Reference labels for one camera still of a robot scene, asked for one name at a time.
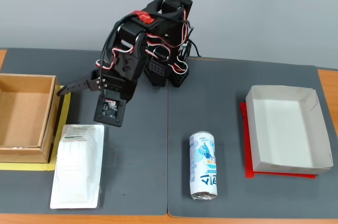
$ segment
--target wooden table edge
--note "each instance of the wooden table edge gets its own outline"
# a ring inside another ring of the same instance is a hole
[[[0,68],[5,59],[6,50],[0,50]],[[338,71],[318,69],[330,114],[338,133]],[[51,214],[0,214],[0,223],[47,222],[48,224],[87,224],[87,223],[228,223],[228,224],[267,224],[267,223],[338,223],[338,219],[234,219],[234,218],[177,218],[168,213],[162,216],[97,216],[97,215],[51,215]]]

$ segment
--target white package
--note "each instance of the white package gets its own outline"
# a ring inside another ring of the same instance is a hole
[[[50,208],[96,208],[100,190],[103,125],[65,125]]]
[[[246,103],[254,171],[322,174],[330,170],[330,141],[314,89],[253,86]]]

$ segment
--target can lid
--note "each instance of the can lid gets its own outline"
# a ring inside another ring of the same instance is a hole
[[[201,131],[199,131],[199,132],[196,132],[196,133],[194,133],[194,134],[197,134],[197,133],[207,133],[207,134],[210,134],[210,135],[212,136],[212,134],[211,134],[211,133],[209,133],[209,132],[205,132],[205,131],[202,131],[202,130],[201,130]]]

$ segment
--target yellow tape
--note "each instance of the yellow tape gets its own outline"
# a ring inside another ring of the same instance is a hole
[[[52,155],[49,163],[0,163],[0,170],[26,170],[26,171],[52,171],[55,170],[57,163],[57,154],[59,142],[61,139],[62,128],[66,123],[68,110],[70,105],[70,93],[64,96],[61,114],[58,124],[57,133],[55,135]]]

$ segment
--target black cable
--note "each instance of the black cable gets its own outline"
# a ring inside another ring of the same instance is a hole
[[[188,39],[188,41],[189,41],[189,42],[191,42],[191,43],[192,43],[192,45],[195,47],[195,49],[196,49],[196,53],[197,53],[197,56],[198,56],[198,57],[201,57],[201,55],[199,54],[199,50],[197,49],[197,46],[196,46],[196,44],[195,44],[193,41],[191,41],[190,39]]]
[[[189,32],[189,34],[188,34],[188,36],[187,36],[187,38],[186,38],[187,40],[189,40],[189,37],[190,37],[191,32],[192,32],[193,30],[194,30],[194,29],[191,29],[191,30],[190,30],[190,32]]]

